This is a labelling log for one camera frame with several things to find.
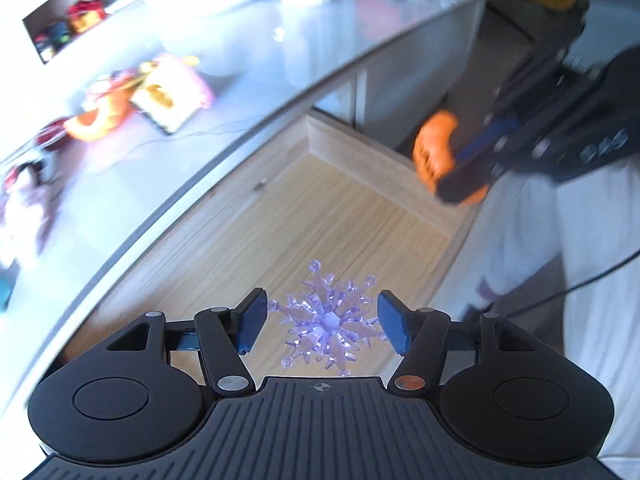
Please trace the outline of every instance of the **clear plastic object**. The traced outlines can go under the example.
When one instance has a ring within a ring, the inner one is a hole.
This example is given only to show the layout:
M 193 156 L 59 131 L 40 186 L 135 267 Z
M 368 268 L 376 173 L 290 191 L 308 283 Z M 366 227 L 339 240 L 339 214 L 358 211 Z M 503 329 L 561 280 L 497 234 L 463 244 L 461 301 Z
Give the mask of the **clear plastic object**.
M 376 279 L 370 275 L 360 286 L 353 280 L 334 285 L 335 275 L 322 276 L 321 267 L 318 260 L 309 262 L 312 277 L 302 283 L 310 291 L 301 292 L 300 301 L 289 294 L 287 304 L 271 301 L 269 305 L 272 312 L 284 314 L 283 324 L 294 324 L 289 329 L 293 339 L 285 341 L 293 350 L 282 358 L 282 366 L 291 368 L 300 356 L 309 364 L 315 354 L 318 362 L 327 357 L 325 369 L 336 365 L 341 376 L 348 376 L 351 373 L 347 362 L 356 361 L 353 352 L 360 350 L 358 342 L 370 347 L 372 338 L 386 340 L 381 330 L 373 328 L 378 318 L 365 319 L 369 309 L 364 306 L 373 303 L 373 299 L 364 296 L 364 292 L 376 284 Z

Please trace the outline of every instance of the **snowflake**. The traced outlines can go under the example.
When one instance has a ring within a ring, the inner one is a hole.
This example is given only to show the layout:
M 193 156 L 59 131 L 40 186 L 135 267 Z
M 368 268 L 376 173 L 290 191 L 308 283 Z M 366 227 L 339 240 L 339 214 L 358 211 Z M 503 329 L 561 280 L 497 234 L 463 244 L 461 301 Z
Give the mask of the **snowflake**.
M 311 361 L 311 354 L 316 354 L 316 361 L 320 362 L 327 356 L 325 369 L 334 364 L 340 370 L 340 375 L 351 375 L 346 369 L 348 361 L 356 361 L 353 351 L 359 351 L 358 341 L 368 347 L 370 339 L 386 340 L 385 334 L 373 328 L 378 322 L 377 317 L 365 319 L 369 313 L 363 305 L 373 303 L 371 298 L 363 293 L 376 284 L 374 276 L 367 276 L 362 286 L 355 286 L 353 280 L 346 283 L 332 285 L 334 274 L 320 275 L 321 264 L 318 260 L 309 262 L 309 271 L 313 273 L 312 280 L 302 283 L 310 288 L 309 294 L 301 292 L 301 301 L 289 294 L 287 304 L 271 301 L 269 309 L 284 314 L 283 324 L 293 322 L 289 334 L 294 339 L 285 341 L 293 347 L 290 355 L 282 358 L 282 365 L 291 368 L 297 357 L 302 356 L 306 364 Z

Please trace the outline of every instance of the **white fabric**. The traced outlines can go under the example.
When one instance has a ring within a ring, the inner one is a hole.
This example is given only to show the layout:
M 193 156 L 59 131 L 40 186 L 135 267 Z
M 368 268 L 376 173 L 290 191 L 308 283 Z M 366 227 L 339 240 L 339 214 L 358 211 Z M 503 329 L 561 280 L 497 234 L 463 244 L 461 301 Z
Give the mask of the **white fabric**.
M 505 294 L 562 253 L 567 285 L 640 249 L 640 173 L 631 161 L 555 187 L 541 176 L 505 175 L 485 200 L 433 300 L 455 316 Z M 640 258 L 566 297 L 564 352 L 599 380 L 615 417 L 599 458 L 640 480 Z

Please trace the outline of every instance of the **snowflake center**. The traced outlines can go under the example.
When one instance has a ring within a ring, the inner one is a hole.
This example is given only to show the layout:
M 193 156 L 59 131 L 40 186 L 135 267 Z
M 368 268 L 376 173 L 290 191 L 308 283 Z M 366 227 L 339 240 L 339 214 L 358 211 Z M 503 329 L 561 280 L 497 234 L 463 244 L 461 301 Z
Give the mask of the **snowflake center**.
M 327 312 L 320 316 L 320 326 L 325 332 L 334 332 L 340 326 L 340 318 L 333 312 Z

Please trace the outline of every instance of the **wooden drawer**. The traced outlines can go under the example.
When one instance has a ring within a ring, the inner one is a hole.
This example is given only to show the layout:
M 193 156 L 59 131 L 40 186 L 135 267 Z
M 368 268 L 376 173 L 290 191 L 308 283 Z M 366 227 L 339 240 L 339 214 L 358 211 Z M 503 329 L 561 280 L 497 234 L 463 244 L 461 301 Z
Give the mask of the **wooden drawer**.
M 65 348 L 73 358 L 149 310 L 191 319 L 215 305 L 238 304 L 255 286 L 286 300 L 302 290 L 309 260 L 338 279 L 377 278 L 411 308 L 428 304 L 472 222 L 474 211 L 439 203 L 411 162 L 312 112 L 279 133 L 195 206 L 140 258 Z M 244 357 L 260 384 L 268 375 L 334 376 L 312 360 L 285 370 L 286 326 L 270 313 Z M 374 341 L 350 365 L 354 376 L 386 375 L 396 361 Z M 172 363 L 199 382 L 193 352 Z

